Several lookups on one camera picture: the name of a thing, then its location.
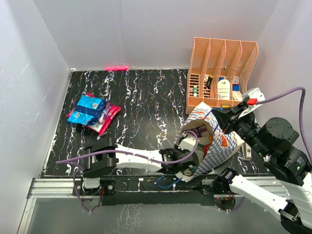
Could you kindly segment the green candy pack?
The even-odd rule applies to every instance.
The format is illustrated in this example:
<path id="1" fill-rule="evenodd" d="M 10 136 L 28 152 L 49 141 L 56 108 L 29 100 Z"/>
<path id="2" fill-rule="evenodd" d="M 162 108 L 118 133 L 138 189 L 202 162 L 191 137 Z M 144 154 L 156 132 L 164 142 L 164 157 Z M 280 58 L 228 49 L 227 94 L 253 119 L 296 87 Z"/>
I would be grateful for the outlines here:
<path id="1" fill-rule="evenodd" d="M 202 161 L 205 158 L 209 150 L 209 147 L 210 147 L 210 144 L 207 144 L 207 145 L 198 144 L 197 145 L 197 149 L 195 150 L 195 152 L 200 161 Z"/>

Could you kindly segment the white red paper box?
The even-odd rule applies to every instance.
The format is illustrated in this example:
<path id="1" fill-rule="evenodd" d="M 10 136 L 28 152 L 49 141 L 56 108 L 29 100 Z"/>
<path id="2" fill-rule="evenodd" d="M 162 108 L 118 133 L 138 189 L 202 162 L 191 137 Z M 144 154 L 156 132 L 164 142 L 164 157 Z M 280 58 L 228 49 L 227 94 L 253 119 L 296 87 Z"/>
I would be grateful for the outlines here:
<path id="1" fill-rule="evenodd" d="M 232 91 L 233 99 L 234 101 L 242 101 L 242 93 L 239 90 L 233 90 Z"/>

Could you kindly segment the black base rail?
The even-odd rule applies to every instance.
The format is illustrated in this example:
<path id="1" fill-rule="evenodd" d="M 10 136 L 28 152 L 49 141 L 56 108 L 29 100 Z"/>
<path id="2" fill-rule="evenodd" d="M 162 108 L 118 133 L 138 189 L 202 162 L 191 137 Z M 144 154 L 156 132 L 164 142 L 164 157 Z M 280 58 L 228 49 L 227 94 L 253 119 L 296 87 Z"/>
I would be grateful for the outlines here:
<path id="1" fill-rule="evenodd" d="M 186 183 L 172 175 L 105 176 L 94 189 L 86 189 L 82 186 L 82 177 L 78 176 L 72 194 L 83 201 L 95 199 L 100 206 L 199 204 L 225 210 L 242 205 L 239 195 L 214 189 L 214 179 L 215 175 L 201 175 Z"/>

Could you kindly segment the black yellow highlighter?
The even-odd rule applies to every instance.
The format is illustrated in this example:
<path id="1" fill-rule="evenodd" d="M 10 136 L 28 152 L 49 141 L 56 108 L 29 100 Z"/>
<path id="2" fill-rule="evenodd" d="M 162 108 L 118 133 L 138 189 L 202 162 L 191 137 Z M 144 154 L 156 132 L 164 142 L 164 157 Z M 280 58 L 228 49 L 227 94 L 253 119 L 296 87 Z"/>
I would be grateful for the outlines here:
<path id="1" fill-rule="evenodd" d="M 206 87 L 207 89 L 210 89 L 211 84 L 212 84 L 212 81 L 213 81 L 213 78 L 212 78 L 211 76 L 208 76 L 208 77 L 207 77 L 207 80 L 206 80 L 206 83 L 205 83 L 205 87 Z"/>

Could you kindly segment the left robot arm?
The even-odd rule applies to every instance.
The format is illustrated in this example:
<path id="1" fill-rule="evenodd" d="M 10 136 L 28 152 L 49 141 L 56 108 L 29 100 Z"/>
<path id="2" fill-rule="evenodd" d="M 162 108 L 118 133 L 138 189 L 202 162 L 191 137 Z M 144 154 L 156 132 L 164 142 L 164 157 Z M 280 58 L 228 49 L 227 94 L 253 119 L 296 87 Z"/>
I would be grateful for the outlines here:
<path id="1" fill-rule="evenodd" d="M 85 154 L 97 153 L 105 150 L 116 150 L 113 153 L 92 155 L 84 158 L 82 187 L 89 194 L 94 195 L 100 191 L 100 178 L 110 175 L 116 168 L 135 168 L 153 173 L 175 175 L 199 165 L 199 158 L 194 152 L 186 157 L 193 147 L 180 149 L 178 146 L 162 150 L 138 150 L 115 144 L 111 138 L 103 148 L 92 149 L 88 146 Z"/>

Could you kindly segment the blue snack bag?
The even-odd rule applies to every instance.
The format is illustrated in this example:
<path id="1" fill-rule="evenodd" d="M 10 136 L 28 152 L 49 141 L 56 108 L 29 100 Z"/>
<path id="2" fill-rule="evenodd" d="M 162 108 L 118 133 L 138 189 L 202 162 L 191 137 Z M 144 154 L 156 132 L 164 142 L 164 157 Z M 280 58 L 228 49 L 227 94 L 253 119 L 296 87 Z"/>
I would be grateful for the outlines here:
<path id="1" fill-rule="evenodd" d="M 103 110 L 105 109 L 106 101 L 104 99 L 90 97 L 87 95 L 81 96 L 74 111 L 67 119 L 67 123 L 94 125 Z"/>

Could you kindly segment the orange desk organizer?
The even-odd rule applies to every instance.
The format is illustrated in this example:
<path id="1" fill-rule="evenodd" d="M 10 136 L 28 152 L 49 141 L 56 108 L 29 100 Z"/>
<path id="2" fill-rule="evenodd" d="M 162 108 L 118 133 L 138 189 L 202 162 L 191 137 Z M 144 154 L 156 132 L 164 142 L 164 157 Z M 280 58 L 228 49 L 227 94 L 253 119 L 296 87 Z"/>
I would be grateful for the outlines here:
<path id="1" fill-rule="evenodd" d="M 195 37 L 187 74 L 186 114 L 201 102 L 211 107 L 236 106 L 239 101 L 234 101 L 232 88 L 230 100 L 218 98 L 218 79 L 224 77 L 233 85 L 234 76 L 239 76 L 240 92 L 246 92 L 258 52 L 255 41 Z M 205 87 L 208 76 L 213 78 L 210 89 Z M 193 96 L 194 85 L 197 86 L 197 97 Z"/>

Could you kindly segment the red white staples box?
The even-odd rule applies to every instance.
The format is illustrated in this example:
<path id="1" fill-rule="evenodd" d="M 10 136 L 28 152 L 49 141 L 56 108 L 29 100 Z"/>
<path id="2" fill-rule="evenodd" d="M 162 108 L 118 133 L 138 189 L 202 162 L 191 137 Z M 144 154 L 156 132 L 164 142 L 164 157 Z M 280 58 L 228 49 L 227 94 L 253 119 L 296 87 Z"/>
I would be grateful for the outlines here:
<path id="1" fill-rule="evenodd" d="M 233 84 L 240 84 L 239 76 L 234 76 Z"/>

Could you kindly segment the white tube with label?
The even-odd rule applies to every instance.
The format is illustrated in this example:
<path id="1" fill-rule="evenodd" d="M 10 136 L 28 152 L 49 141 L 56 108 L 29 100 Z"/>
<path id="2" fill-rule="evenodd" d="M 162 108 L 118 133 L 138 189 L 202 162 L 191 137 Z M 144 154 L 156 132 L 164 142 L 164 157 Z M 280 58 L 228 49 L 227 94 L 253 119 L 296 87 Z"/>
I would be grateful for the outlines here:
<path id="1" fill-rule="evenodd" d="M 230 82 L 226 79 L 220 79 L 217 84 L 217 95 L 219 99 L 230 100 Z"/>

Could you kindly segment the magenta purple candy pack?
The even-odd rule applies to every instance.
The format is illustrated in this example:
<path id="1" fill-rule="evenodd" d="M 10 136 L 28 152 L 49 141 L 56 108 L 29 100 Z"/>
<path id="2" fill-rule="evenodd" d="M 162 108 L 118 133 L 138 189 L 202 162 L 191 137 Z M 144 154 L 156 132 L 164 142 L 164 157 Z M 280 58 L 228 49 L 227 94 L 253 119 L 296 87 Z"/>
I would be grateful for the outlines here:
<path id="1" fill-rule="evenodd" d="M 105 122 L 107 115 L 109 114 L 110 108 L 111 108 L 111 103 L 107 102 L 100 117 L 98 118 L 99 123 L 103 124 Z"/>

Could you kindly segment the pink snack bag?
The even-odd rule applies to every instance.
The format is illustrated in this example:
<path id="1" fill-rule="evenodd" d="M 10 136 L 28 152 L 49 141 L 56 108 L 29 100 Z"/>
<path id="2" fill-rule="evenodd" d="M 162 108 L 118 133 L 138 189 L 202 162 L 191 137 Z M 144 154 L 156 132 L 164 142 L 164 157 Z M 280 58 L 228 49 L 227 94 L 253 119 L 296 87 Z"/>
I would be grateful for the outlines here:
<path id="1" fill-rule="evenodd" d="M 121 107 L 86 93 L 81 96 L 76 107 L 67 114 L 66 118 L 68 124 L 83 125 L 101 136 L 120 110 Z"/>

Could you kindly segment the blue checkered paper bag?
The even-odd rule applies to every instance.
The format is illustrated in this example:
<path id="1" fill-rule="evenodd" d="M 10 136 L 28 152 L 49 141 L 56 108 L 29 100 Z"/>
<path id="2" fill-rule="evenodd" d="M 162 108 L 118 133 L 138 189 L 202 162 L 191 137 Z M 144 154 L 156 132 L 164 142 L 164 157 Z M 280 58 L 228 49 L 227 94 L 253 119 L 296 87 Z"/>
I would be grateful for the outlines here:
<path id="1" fill-rule="evenodd" d="M 183 182 L 189 182 L 193 178 L 213 170 L 220 166 L 230 157 L 232 157 L 244 143 L 244 141 L 232 132 L 224 134 L 218 126 L 217 120 L 212 113 L 212 107 L 204 102 L 197 105 L 181 127 L 181 131 L 175 137 L 175 144 L 181 141 L 181 137 L 185 131 L 192 131 L 196 133 L 196 127 L 206 125 L 209 135 L 207 137 L 198 138 L 198 144 L 210 144 L 209 150 L 202 161 L 192 173 L 184 173 L 182 171 L 175 174 L 175 176 Z"/>

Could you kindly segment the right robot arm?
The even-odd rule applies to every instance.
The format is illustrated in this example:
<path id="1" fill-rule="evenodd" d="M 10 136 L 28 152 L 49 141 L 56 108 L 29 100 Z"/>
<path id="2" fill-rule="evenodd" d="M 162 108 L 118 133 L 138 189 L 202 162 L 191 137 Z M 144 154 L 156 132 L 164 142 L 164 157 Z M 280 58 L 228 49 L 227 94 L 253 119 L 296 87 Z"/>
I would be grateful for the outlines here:
<path id="1" fill-rule="evenodd" d="M 235 107 L 212 111 L 225 134 L 237 133 L 259 156 L 269 159 L 264 166 L 287 189 L 285 199 L 253 184 L 233 169 L 226 168 L 214 181 L 222 193 L 240 194 L 280 220 L 291 234 L 312 232 L 312 165 L 307 155 L 293 143 L 299 133 L 284 118 L 270 118 L 262 127 L 255 122 L 254 113 L 245 116 L 245 102 Z"/>

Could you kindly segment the blue stamp pad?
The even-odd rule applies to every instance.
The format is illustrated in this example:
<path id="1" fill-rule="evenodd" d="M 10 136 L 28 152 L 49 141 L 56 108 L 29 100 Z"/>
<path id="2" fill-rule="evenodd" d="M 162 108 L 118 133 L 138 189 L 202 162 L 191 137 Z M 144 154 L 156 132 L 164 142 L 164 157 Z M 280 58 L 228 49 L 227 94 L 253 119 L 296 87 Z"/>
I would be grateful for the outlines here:
<path id="1" fill-rule="evenodd" d="M 236 91 L 236 92 L 240 91 L 240 85 L 239 84 L 233 84 L 232 85 L 232 90 Z"/>

